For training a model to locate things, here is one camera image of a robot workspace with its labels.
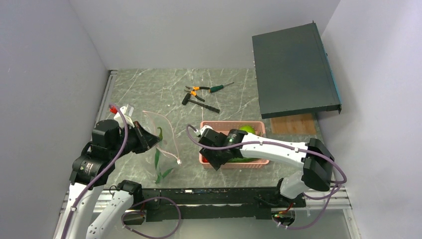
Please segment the green chili pepper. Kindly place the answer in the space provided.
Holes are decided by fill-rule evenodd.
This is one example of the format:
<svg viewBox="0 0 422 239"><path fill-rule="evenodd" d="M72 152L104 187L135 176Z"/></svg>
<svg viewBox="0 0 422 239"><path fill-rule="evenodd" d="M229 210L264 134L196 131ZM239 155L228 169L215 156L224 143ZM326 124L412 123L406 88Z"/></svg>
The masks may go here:
<svg viewBox="0 0 422 239"><path fill-rule="evenodd" d="M159 137L160 141L162 141L163 140L163 129L162 129L162 127L157 127L157 129L159 130L158 137Z"/></svg>

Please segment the clear zip top bag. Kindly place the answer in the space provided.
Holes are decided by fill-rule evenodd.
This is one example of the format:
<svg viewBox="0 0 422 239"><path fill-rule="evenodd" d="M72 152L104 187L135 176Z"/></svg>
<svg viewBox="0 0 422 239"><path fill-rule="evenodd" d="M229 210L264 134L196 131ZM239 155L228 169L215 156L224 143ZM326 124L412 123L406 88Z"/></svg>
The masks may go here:
<svg viewBox="0 0 422 239"><path fill-rule="evenodd" d="M156 136L158 136L159 134L159 130L157 129L157 127L162 127L163 140L157 145L155 145L153 148L155 150L158 148L160 151L174 157L174 159L177 162L177 166L174 168L174 170L171 173L179 169L179 167L182 165L182 160L180 159L179 143L177 141L175 130L174 130L173 125L171 124L171 121L164 115L161 115L155 112L150 112L150 111L143 111L142 122L145 124L145 128L147 129L147 131L149 131L150 133Z"/></svg>

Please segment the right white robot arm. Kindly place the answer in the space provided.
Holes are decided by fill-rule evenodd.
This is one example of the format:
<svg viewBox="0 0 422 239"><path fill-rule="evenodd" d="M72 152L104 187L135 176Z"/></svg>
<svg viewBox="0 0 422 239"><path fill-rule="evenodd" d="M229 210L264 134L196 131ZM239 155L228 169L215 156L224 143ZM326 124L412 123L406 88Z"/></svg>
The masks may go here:
<svg viewBox="0 0 422 239"><path fill-rule="evenodd" d="M283 178L274 193L274 200L281 207L289 205L309 189L320 192L330 190L333 158L320 140L285 142L238 129L224 134L207 125L195 133L199 137L200 154L215 170L234 158L266 159L296 167L297 172Z"/></svg>

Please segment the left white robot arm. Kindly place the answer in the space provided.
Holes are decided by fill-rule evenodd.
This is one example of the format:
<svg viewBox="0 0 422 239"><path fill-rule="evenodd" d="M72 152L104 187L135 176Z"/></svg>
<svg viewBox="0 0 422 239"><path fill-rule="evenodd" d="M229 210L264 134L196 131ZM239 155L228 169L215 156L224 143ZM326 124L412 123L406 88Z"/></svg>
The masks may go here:
<svg viewBox="0 0 422 239"><path fill-rule="evenodd" d="M123 180L103 211L93 213L115 162L128 153L144 153L161 141L138 122L124 125L113 119L98 122L92 141L72 165L69 196L65 212L57 228L58 239L103 239L127 209L142 205L142 186Z"/></svg>

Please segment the green cucumber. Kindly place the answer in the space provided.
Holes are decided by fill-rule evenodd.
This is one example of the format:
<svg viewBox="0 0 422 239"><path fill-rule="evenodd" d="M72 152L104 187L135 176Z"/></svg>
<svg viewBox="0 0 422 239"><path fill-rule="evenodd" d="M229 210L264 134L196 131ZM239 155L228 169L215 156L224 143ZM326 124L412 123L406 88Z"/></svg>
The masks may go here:
<svg viewBox="0 0 422 239"><path fill-rule="evenodd" d="M249 163L257 160L259 160L259 158L232 158L228 160L228 163Z"/></svg>

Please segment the black hammer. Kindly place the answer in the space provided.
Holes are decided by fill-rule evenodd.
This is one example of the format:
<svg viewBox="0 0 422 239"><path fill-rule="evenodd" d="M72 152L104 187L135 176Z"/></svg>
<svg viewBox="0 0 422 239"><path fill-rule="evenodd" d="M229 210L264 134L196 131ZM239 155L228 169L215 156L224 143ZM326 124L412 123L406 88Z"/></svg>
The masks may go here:
<svg viewBox="0 0 422 239"><path fill-rule="evenodd" d="M203 108L205 108L205 109L208 109L208 110L210 110L210 111L212 111L212 112L215 112L215 113L217 113L217 114L219 114L220 113L220 109L217 109L217 108L214 108L214 107L212 107L212 106L208 106L208 105L206 105L206 104L204 104L204 103L201 103L201 102L198 102L198 101L195 101L195 100L192 100L191 99L191 94L190 93L187 93L185 96L184 96L184 98L183 98L183 100L182 100L182 105L187 105L187 103L188 102L191 102L191 103L194 103L194 104L196 104L196 105L199 105L199 106L201 106L201 107L203 107Z"/></svg>

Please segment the wooden board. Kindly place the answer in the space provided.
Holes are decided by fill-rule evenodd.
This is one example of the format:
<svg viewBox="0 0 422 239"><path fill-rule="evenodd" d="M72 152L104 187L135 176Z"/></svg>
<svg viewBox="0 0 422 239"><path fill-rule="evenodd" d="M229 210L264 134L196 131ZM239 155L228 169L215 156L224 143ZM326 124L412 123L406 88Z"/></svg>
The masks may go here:
<svg viewBox="0 0 422 239"><path fill-rule="evenodd" d="M314 135L317 133L312 114L271 118L270 124L274 134Z"/></svg>

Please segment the dark green metal box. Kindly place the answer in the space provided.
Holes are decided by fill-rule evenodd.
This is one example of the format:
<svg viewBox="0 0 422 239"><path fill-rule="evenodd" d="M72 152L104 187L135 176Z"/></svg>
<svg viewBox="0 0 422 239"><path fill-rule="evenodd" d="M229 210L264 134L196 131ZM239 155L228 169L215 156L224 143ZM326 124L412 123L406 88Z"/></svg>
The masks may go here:
<svg viewBox="0 0 422 239"><path fill-rule="evenodd" d="M252 37L263 119L342 110L315 22Z"/></svg>

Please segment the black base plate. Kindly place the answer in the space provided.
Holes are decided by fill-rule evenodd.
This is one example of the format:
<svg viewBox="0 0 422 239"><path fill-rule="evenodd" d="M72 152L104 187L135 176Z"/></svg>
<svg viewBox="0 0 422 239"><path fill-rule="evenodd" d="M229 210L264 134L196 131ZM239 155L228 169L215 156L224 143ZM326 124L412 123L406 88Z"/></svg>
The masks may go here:
<svg viewBox="0 0 422 239"><path fill-rule="evenodd" d="M276 187L143 189L147 222L176 219L255 218L306 207L302 194L283 199Z"/></svg>

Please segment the green handled screwdriver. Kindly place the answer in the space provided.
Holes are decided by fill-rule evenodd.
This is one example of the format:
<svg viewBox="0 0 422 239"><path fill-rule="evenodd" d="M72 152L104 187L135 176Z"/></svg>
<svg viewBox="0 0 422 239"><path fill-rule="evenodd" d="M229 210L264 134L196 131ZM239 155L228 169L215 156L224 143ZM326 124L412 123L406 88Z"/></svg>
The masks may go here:
<svg viewBox="0 0 422 239"><path fill-rule="evenodd" d="M230 86L232 84L234 84L234 82L231 82L231 83L228 83L228 84L225 84L225 85L218 85L218 86L210 87L209 92L210 93L215 93L215 92L217 92L219 90L222 90L224 87Z"/></svg>

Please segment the orange handled pliers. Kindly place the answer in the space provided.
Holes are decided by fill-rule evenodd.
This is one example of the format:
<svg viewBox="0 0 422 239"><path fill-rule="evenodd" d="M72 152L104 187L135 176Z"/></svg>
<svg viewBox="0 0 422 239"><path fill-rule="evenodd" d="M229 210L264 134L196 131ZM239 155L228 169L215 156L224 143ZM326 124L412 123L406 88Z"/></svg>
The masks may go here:
<svg viewBox="0 0 422 239"><path fill-rule="evenodd" d="M185 91L190 93L191 95L193 95L197 100L200 100L202 102L205 102L205 100L203 98L201 98L198 94L197 91L198 90L209 90L210 87L204 87L204 86L200 86L200 87L189 87L189 86L185 86Z"/></svg>

